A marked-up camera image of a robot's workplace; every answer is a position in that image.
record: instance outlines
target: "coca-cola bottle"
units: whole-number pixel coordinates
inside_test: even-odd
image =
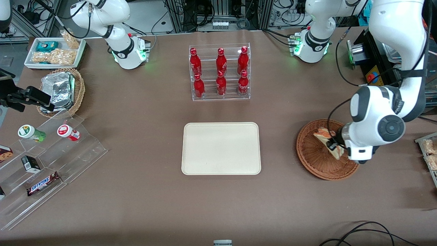
[[[226,74],[226,57],[225,50],[223,48],[219,48],[217,60],[215,60],[215,64],[217,65],[217,71],[223,71]]]
[[[194,93],[199,99],[205,98],[205,84],[200,79],[200,74],[194,74]]]
[[[241,53],[238,57],[238,68],[237,73],[241,75],[241,71],[247,69],[247,64],[249,64],[249,56],[247,55],[247,46],[241,47]]]
[[[241,78],[238,80],[237,93],[239,96],[247,94],[247,87],[249,86],[249,79],[247,78],[247,71],[241,71]]]
[[[217,79],[215,80],[217,84],[217,94],[219,96],[224,96],[226,94],[226,79],[223,71],[217,71]]]
[[[202,64],[200,62],[200,57],[197,55],[196,48],[191,48],[190,54],[190,65],[193,73],[202,75]]]

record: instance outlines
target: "white tray with snacks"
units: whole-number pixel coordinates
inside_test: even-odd
[[[434,184],[437,187],[437,144],[434,144],[433,138],[437,138],[437,133],[433,133],[415,140],[422,150],[423,159],[428,166],[428,169],[433,178]]]
[[[32,46],[29,49],[29,53],[26,57],[24,65],[31,69],[59,69],[59,68],[76,68],[79,66],[80,59],[83,55],[83,51],[85,50],[85,45],[87,42],[84,39],[79,39],[79,48],[77,49],[77,55],[74,60],[73,65],[59,65],[59,64],[43,64],[43,63],[34,63],[32,61],[33,52],[36,51],[36,47],[39,42],[50,42],[57,41],[59,43],[58,48],[60,49],[70,49],[65,42],[64,38],[35,38]]]

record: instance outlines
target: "clear acrylic display stand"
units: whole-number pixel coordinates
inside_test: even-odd
[[[44,141],[37,143],[33,140],[21,139],[10,146],[14,152],[13,157],[0,163],[0,187],[6,195],[0,200],[0,228],[2,230],[12,229],[107,152],[99,140],[88,133],[81,124],[82,122],[82,118],[72,116],[65,110],[60,111],[37,127],[38,130],[47,134]],[[79,131],[79,140],[71,141],[60,137],[57,129],[63,124]],[[21,162],[21,158],[25,155],[37,160],[41,168],[40,172],[34,174],[25,171]],[[54,172],[58,172],[61,179],[27,196],[26,189]]]
[[[249,79],[249,85],[247,88],[247,94],[245,96],[239,96],[237,93],[238,80],[240,75],[237,73],[238,57],[241,53],[241,47],[247,46],[247,55],[249,56],[249,64],[247,66],[247,78]],[[200,57],[202,64],[202,77],[205,84],[205,98],[197,98],[194,93],[194,74],[190,65],[190,50],[188,50],[188,67],[190,70],[190,82],[191,82],[191,97],[193,101],[212,101],[212,100],[244,100],[250,99],[250,43],[238,43],[238,44],[212,44],[212,45],[191,45],[191,48],[196,48],[197,54]],[[217,86],[215,80],[217,79],[217,67],[215,60],[217,59],[217,49],[223,48],[225,50],[225,57],[227,59],[226,70],[226,94],[220,96],[217,94]]]

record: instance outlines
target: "round wicker basket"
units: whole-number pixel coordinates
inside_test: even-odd
[[[83,95],[85,94],[85,84],[83,82],[83,78],[80,75],[80,73],[74,69],[74,68],[60,68],[56,69],[55,71],[52,71],[50,74],[60,73],[60,72],[70,72],[74,76],[74,105],[68,110],[68,113],[70,115],[73,115],[76,113],[77,110],[79,110],[80,105],[82,104]],[[44,115],[45,117],[51,118],[58,112],[52,112],[52,113],[43,113],[39,106],[36,107],[38,112],[41,115]]]
[[[358,168],[358,164],[347,158],[347,151],[340,160],[336,160],[328,148],[314,135],[319,127],[327,127],[327,119],[318,119],[306,124],[299,132],[296,149],[299,159],[308,171],[326,180],[340,180],[350,177]],[[329,127],[337,131],[343,124],[329,120]]]

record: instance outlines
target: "snickers bar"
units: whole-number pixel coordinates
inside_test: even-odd
[[[32,186],[32,188],[27,189],[28,192],[28,197],[37,193],[38,191],[44,189],[45,187],[47,187],[50,183],[52,183],[53,181],[60,179],[61,177],[58,175],[58,172],[52,173],[50,176],[48,176],[47,178],[39,181],[36,185]]]

